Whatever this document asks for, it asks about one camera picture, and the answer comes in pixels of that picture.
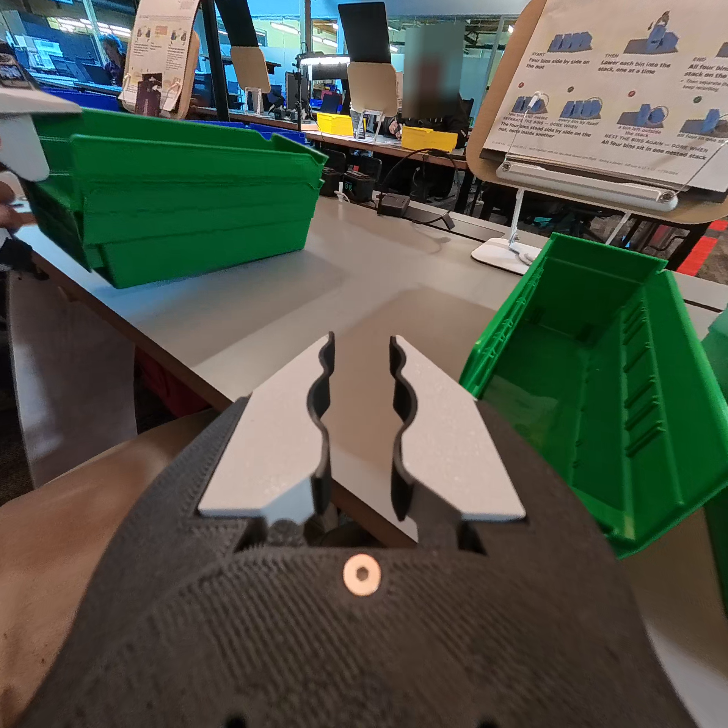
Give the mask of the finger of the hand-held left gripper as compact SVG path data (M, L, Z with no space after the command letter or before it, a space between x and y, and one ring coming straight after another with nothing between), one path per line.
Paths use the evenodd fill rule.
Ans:
M1 116L3 117L82 113L79 105L38 89L1 88Z
M46 180L50 168L30 115L1 116L1 164L17 177Z

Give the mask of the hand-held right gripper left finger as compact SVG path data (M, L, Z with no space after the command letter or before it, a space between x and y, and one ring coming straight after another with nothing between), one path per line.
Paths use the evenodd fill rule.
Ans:
M212 518L304 524L331 501L331 450L322 417L331 404L335 337L327 333L259 385L197 505Z

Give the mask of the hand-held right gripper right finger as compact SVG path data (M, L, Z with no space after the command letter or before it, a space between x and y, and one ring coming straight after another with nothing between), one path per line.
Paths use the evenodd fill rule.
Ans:
M402 336L389 340L401 425L390 497L399 521L520 522L513 481L476 399Z

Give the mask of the person's left hand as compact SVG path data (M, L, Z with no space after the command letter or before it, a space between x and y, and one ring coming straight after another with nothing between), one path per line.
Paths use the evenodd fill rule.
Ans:
M18 212L14 207L16 194L5 182L1 182L1 228L10 234L17 232L23 226L36 224L32 213Z

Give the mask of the dark brown stand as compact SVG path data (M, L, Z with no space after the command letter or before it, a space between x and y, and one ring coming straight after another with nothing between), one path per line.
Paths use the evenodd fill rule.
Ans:
M141 75L137 85L135 115L160 117L162 87L161 71Z

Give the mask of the white clipboard stand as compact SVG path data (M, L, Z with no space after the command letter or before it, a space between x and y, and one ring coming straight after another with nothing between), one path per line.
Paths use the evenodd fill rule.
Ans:
M600 196L591 196L586 199L564 198L568 202L583 204L591 207L603 206L610 209L628 204L629 196L625 190L619 189L587 189L588 192L597 192ZM510 228L502 237L490 238L473 250L471 257L479 263L496 267L517 275L524 275L541 255L543 248L534 247L521 241L519 238L518 222L526 192L525 187L517 187L515 207Z

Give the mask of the instruction sheet on clipboard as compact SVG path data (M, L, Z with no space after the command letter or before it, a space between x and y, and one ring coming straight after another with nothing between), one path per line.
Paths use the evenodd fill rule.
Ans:
M696 192L675 192L666 187L618 180L614 176L580 173L549 162L539 165L521 158L510 161L506 160L505 152L483 150L546 4L546 1L529 2L516 20L512 38L507 42L493 82L485 92L475 118L466 150L469 171L484 183L512 188L521 194L531 192L605 207L684 228L726 217L726 198L712 201Z

